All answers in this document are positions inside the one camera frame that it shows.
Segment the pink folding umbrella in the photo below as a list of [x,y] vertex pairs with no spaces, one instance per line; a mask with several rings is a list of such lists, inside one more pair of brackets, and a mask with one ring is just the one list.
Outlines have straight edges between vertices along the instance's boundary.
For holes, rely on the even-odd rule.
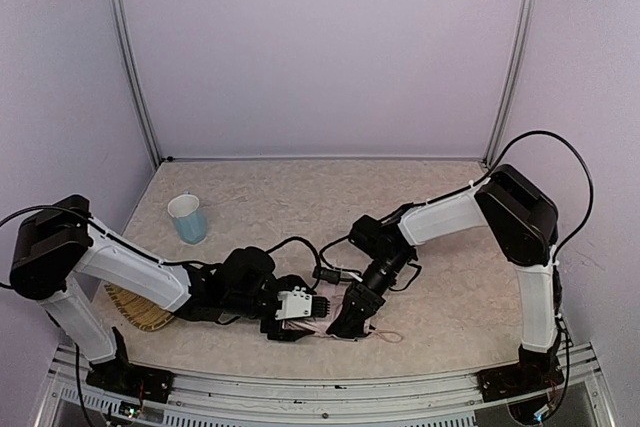
[[[305,334],[319,338],[333,338],[342,340],[353,340],[348,338],[337,338],[326,334],[327,328],[335,320],[342,309],[342,302],[346,292],[346,285],[321,284],[319,286],[319,295],[326,297],[330,302],[329,314],[324,318],[301,318],[290,319],[282,322],[282,327],[286,331],[304,332]],[[388,343],[399,343],[403,340],[403,336],[398,332],[390,330],[376,329],[370,321],[371,333],[368,337],[378,338]]]

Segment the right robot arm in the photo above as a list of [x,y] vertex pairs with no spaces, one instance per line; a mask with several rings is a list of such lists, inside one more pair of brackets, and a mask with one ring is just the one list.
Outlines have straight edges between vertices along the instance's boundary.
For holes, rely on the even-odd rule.
[[384,219],[360,217],[347,239],[371,262],[346,289],[328,335],[356,337],[383,305],[400,271],[416,259],[418,246],[486,226],[517,275],[522,312],[518,365],[540,373],[552,371],[558,363],[556,316],[562,298],[554,259],[557,219],[551,199],[508,164],[452,193],[422,204],[404,204]]

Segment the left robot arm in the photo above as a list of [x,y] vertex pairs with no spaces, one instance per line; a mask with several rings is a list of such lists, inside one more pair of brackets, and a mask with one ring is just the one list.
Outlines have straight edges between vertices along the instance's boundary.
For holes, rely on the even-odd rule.
[[227,325],[248,318],[310,318],[321,299],[297,276],[277,278],[268,252],[246,247],[225,261],[169,261],[136,246],[92,215],[88,200],[18,210],[8,289],[39,303],[93,366],[126,359],[117,330],[107,328],[77,284],[79,274],[132,292],[189,322]]

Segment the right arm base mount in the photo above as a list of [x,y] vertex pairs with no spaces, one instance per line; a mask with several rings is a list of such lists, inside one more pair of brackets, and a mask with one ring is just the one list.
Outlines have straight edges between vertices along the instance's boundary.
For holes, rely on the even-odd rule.
[[560,385],[564,382],[564,374],[559,367],[543,371],[535,365],[515,363],[481,370],[477,380],[483,401],[493,402]]

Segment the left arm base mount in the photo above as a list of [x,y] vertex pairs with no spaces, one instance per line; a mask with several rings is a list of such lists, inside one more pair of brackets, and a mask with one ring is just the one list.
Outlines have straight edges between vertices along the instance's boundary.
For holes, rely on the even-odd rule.
[[93,366],[86,377],[89,386],[104,391],[166,404],[175,375],[168,370],[140,365]]

